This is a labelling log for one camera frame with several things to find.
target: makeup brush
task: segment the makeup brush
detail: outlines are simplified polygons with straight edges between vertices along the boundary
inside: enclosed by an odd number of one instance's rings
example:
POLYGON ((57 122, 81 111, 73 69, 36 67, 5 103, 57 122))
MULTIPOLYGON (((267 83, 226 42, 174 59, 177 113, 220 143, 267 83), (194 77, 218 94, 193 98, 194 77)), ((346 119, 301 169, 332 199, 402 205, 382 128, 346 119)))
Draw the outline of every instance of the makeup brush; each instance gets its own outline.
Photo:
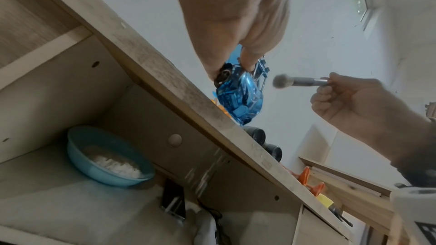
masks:
POLYGON ((274 78, 272 85, 277 89, 283 89, 289 86, 324 86, 327 85, 327 81, 321 78, 289 77, 281 74, 274 78))

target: black cylinder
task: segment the black cylinder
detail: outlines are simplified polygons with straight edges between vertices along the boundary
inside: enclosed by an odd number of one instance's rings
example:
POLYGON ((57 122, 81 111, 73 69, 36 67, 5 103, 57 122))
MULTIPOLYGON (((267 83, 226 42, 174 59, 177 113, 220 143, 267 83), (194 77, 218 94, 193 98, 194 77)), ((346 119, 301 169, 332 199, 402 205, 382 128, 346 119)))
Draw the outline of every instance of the black cylinder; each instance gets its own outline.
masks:
POLYGON ((267 138, 267 135, 265 134, 265 131, 263 129, 258 127, 242 127, 242 128, 259 145, 263 145, 265 143, 265 139, 267 138))
POLYGON ((282 159, 282 149, 278 146, 272 145, 272 144, 263 144, 262 147, 269 153, 271 156, 277 160, 277 162, 280 162, 282 159))

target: brush bristles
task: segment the brush bristles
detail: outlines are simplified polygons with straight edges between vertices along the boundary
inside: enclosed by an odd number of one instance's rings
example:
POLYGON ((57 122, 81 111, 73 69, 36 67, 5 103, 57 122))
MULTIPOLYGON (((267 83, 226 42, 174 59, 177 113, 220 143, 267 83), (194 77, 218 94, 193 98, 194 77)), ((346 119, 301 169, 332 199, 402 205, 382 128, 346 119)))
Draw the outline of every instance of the brush bristles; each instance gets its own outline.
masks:
POLYGON ((286 74, 277 75, 272 81, 275 88, 282 89, 291 86, 294 83, 293 78, 286 74))

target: blue toy car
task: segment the blue toy car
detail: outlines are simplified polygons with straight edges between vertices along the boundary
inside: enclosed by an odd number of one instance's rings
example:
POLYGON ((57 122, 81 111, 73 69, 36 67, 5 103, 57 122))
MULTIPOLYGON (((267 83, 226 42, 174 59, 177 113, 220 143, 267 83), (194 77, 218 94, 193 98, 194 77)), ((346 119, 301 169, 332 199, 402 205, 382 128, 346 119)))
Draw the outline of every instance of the blue toy car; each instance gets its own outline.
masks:
POLYGON ((262 109, 262 90, 269 68, 265 66, 266 62, 262 58, 258 60, 252 73, 247 72, 239 64, 241 50, 242 46, 238 45, 221 68, 214 84, 219 103, 236 122, 245 125, 262 109))

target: blue bowl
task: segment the blue bowl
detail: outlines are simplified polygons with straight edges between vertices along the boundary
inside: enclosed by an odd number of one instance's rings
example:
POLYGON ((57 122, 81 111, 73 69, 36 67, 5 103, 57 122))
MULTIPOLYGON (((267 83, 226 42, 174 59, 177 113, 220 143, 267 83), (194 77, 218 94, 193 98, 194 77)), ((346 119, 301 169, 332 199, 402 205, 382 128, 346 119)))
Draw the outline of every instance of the blue bowl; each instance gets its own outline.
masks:
POLYGON ((67 153, 76 168, 92 179, 107 185, 132 186, 150 180, 155 175, 153 165, 142 157, 140 151, 120 137, 96 127, 76 126, 70 128, 68 131, 67 153), (82 153, 82 150, 87 146, 98 146, 134 161, 138 164, 144 177, 130 178, 121 176, 97 165, 82 153))

